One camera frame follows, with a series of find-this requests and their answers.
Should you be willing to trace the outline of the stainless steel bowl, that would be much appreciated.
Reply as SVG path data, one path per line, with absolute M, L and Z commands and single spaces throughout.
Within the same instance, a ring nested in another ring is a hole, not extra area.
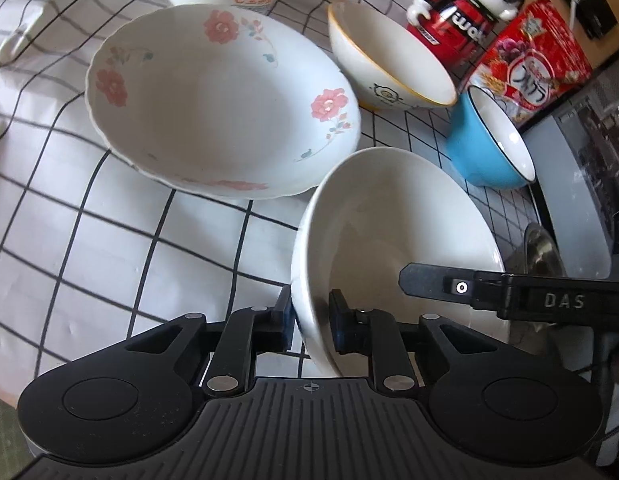
M 505 268 L 508 272 L 544 278 L 564 278 L 567 275 L 556 242 L 535 222 L 526 227 L 523 242 L 506 259 Z M 508 342 L 534 356 L 552 356 L 558 352 L 550 339 L 550 325 L 547 323 L 511 322 Z

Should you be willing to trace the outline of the red black panda figurine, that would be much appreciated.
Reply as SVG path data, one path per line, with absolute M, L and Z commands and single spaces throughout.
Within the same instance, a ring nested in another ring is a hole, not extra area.
M 407 30 L 448 70 L 471 58 L 500 23 L 511 22 L 524 0 L 413 0 Z

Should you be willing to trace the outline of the plain white ceramic bowl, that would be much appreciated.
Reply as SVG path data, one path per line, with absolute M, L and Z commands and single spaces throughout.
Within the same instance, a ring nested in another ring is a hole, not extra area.
M 405 323 L 436 313 L 508 340 L 508 322 L 493 312 L 405 295 L 398 275 L 412 262 L 505 268 L 483 214 L 445 171 L 399 148 L 352 154 L 311 197 L 293 248 L 292 302 L 319 374 L 352 377 L 368 370 L 363 356 L 334 349 L 328 309 L 333 289 L 353 309 L 384 310 Z

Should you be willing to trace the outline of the white microwave oven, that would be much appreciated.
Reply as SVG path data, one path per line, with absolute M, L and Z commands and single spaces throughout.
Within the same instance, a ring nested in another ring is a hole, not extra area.
M 567 275 L 619 280 L 619 54 L 524 128 L 541 224 Z

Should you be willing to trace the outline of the gold rimmed cartoon bowl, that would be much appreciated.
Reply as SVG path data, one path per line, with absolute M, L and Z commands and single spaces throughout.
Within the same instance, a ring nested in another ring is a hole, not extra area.
M 360 3 L 328 6 L 331 50 L 369 110 L 451 107 L 458 93 L 436 56 L 407 29 Z

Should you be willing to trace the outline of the large floral white bowl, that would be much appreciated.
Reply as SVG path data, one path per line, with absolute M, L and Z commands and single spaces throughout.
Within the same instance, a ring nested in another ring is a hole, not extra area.
M 326 52 L 232 6 L 172 6 L 120 26 L 93 55 L 86 107 L 145 176 L 241 200 L 315 188 L 360 138 L 355 93 Z

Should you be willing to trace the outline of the blue ceramic bowl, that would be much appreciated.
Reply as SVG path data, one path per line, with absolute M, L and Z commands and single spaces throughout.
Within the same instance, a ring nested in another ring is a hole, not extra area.
M 481 87 L 470 84 L 451 112 L 447 152 L 468 182 L 516 190 L 536 180 L 532 156 L 506 112 Z

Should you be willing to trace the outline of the red cereal bag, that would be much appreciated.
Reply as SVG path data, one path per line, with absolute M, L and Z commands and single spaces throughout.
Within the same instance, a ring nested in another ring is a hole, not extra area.
M 550 0 L 535 0 L 498 35 L 463 85 L 487 92 L 521 126 L 593 74 Z

